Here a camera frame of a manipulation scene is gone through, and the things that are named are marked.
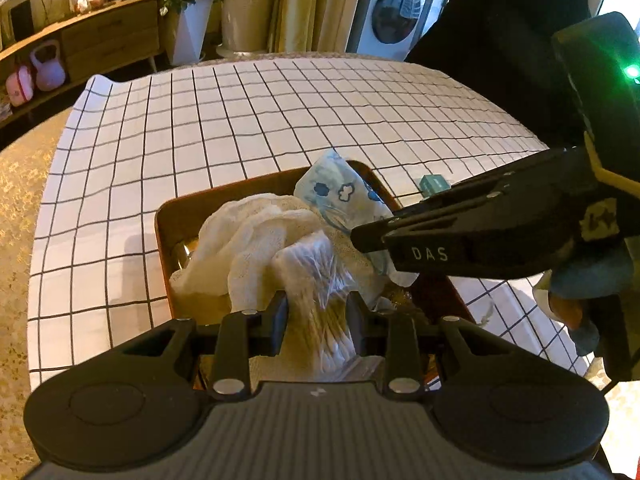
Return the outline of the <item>blue gloved right hand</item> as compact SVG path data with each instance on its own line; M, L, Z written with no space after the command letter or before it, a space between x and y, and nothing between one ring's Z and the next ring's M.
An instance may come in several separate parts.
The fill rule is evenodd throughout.
M534 287L538 307L568 330L578 356L629 356L620 295L631 284L634 263L623 240L579 249Z

